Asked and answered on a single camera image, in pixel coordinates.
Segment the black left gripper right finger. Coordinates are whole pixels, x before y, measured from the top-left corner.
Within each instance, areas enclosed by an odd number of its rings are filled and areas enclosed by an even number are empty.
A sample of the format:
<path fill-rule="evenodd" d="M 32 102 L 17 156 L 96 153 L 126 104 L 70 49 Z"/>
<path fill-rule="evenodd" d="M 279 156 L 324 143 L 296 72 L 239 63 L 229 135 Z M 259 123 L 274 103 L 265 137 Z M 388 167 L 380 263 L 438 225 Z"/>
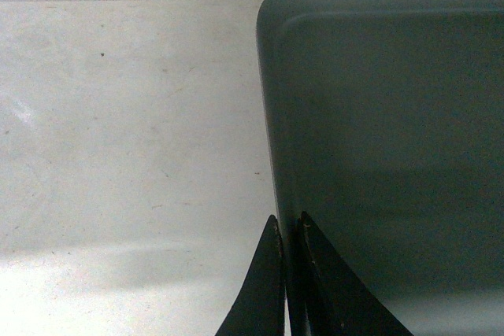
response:
<path fill-rule="evenodd" d="M 287 224 L 293 335 L 411 335 L 365 286 L 307 212 Z"/>

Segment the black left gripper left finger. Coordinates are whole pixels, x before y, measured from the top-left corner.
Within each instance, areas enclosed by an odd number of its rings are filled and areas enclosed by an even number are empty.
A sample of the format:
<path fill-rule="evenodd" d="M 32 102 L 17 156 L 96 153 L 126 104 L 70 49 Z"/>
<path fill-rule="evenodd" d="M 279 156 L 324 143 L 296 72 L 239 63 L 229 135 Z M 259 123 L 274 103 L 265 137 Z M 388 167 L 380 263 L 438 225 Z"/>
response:
<path fill-rule="evenodd" d="M 284 251 L 278 220 L 269 216 L 241 289 L 218 335 L 280 336 L 285 327 Z"/>

